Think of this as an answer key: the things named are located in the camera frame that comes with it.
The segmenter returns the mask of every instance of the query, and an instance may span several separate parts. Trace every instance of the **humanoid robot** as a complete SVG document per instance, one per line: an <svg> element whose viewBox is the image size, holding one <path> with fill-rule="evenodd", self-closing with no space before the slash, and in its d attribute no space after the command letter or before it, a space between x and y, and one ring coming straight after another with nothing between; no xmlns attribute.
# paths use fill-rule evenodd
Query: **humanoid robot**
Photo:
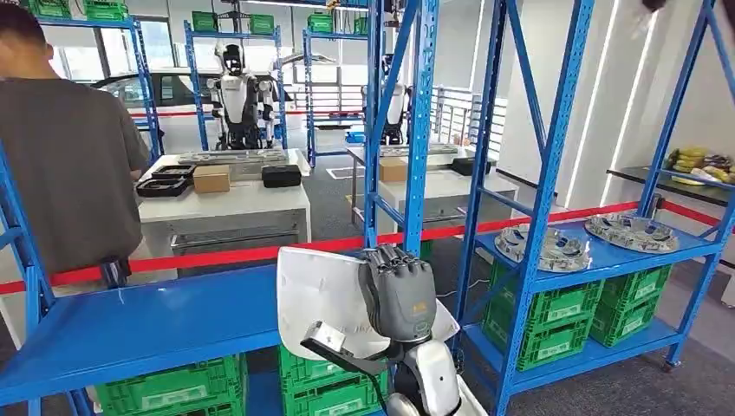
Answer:
<svg viewBox="0 0 735 416"><path fill-rule="evenodd" d="M218 43L215 55L222 65L218 80L209 80L207 87L217 97L212 115L219 119L217 150L245 150L263 148L258 128L258 103L263 106L265 121L265 147L273 147L274 118L273 83L258 82L245 66L237 45Z"/></svg>

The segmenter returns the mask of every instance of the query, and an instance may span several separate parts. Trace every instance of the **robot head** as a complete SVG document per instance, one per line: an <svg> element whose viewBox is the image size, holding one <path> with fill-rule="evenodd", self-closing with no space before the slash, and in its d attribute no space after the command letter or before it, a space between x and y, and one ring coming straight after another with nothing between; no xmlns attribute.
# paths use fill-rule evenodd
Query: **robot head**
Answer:
<svg viewBox="0 0 735 416"><path fill-rule="evenodd" d="M228 74L233 76L243 74L243 57L240 54L239 46L218 44L215 55L222 61L222 67Z"/></svg>

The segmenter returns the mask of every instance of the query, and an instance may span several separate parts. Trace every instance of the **railing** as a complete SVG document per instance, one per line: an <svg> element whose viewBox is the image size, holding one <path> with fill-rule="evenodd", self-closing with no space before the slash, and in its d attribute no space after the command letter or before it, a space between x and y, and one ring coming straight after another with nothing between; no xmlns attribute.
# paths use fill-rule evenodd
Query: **railing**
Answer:
<svg viewBox="0 0 735 416"><path fill-rule="evenodd" d="M479 94L459 88L434 87L432 94L432 139L440 143L477 143L479 111L482 98ZM505 113L508 100L497 98L492 111L489 155L500 157L503 142Z"/></svg>

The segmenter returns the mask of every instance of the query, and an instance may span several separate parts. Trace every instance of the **man's hair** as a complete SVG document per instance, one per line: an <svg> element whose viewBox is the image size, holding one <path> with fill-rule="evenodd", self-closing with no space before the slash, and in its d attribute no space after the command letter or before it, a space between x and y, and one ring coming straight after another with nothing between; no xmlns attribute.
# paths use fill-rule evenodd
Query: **man's hair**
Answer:
<svg viewBox="0 0 735 416"><path fill-rule="evenodd" d="M46 36L29 11L13 3L0 3L0 36L11 33L23 40L46 43Z"/></svg>

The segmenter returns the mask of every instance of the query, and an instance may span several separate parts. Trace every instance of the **black tray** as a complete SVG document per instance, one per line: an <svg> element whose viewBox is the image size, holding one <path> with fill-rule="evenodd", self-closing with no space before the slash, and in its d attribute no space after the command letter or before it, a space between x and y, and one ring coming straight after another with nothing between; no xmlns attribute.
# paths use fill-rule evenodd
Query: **black tray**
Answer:
<svg viewBox="0 0 735 416"><path fill-rule="evenodd" d="M135 186L135 191L143 198L178 197L189 187L189 179L148 179Z"/></svg>
<svg viewBox="0 0 735 416"><path fill-rule="evenodd" d="M194 170L197 167L195 165L169 165L162 166L156 169L156 172L151 173L153 179L178 179L187 178L192 179L194 176Z"/></svg>

